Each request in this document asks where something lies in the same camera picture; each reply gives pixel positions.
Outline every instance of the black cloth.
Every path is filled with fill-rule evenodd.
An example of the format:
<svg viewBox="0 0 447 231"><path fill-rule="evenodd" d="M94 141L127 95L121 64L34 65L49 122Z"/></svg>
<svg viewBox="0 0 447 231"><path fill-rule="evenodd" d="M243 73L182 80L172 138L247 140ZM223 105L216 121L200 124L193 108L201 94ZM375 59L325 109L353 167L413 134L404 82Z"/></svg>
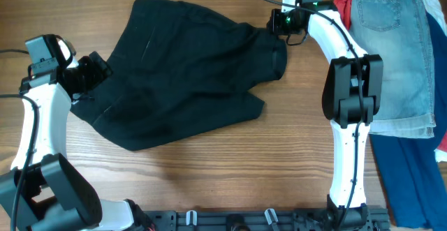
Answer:
<svg viewBox="0 0 447 231"><path fill-rule="evenodd" d="M159 146L256 119L264 102L247 92L278 80L285 42L183 1L136 0L108 59L113 75L71 112L128 149Z"/></svg>

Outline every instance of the light blue jeans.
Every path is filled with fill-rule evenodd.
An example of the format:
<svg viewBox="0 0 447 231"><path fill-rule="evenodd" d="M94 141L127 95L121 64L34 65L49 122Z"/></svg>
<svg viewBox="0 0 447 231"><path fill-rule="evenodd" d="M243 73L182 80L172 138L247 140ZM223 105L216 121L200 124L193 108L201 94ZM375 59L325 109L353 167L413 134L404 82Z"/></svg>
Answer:
<svg viewBox="0 0 447 231"><path fill-rule="evenodd" d="M359 46L383 59L371 134L433 137L434 57L422 0L353 0L351 21Z"/></svg>

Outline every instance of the wooden table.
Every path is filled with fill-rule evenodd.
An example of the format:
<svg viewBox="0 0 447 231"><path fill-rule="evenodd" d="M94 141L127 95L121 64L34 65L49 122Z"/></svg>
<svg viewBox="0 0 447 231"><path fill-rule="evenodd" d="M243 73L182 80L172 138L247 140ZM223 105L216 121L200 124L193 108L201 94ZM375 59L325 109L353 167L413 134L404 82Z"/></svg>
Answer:
<svg viewBox="0 0 447 231"><path fill-rule="evenodd" d="M134 0L0 0L0 49L24 49L26 39L55 33L78 56L104 59L126 26ZM183 0L236 22L264 27L273 5L261 0ZM333 139L321 93L328 63L313 39L288 49L280 81L252 92L266 102L262 116L162 147L130 152L103 139L70 114L68 159L107 200L135 200L143 209L186 211L324 207L332 183ZM15 93L29 57L0 55L0 94ZM20 142L23 107L0 101L0 172L9 171ZM441 170L447 181L447 165ZM370 147L365 190L369 205L386 207ZM0 230L9 217L0 213Z"/></svg>

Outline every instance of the denim pocket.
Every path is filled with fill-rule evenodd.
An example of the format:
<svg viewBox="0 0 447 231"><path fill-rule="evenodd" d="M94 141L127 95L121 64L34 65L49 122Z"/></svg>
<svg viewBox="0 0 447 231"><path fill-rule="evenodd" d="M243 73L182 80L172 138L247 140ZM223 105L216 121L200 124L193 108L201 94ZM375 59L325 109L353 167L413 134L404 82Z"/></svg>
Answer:
<svg viewBox="0 0 447 231"><path fill-rule="evenodd" d="M358 0L360 23L383 32L400 25L400 0Z"/></svg>

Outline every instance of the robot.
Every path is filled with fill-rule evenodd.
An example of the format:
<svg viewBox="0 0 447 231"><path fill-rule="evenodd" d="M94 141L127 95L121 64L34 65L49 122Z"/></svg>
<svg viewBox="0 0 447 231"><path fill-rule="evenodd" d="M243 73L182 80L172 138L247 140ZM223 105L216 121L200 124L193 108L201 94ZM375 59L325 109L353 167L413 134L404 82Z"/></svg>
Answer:
<svg viewBox="0 0 447 231"><path fill-rule="evenodd" d="M66 120L71 105L90 99L88 91L112 70L96 52L77 61L73 46L50 34L25 43L32 64L17 96L25 108L22 138L11 171L0 176L0 204L11 217L11 230L388 230L387 209L369 208L363 187L369 125L380 108L382 59L354 42L331 1L265 1L281 6L267 23L271 33L287 36L288 45L310 35L330 63L322 106L335 156L325 209L177 213L143 211L132 200L100 200L66 159ZM289 43L291 35L303 32L301 43ZM45 187L54 196L35 202Z"/></svg>

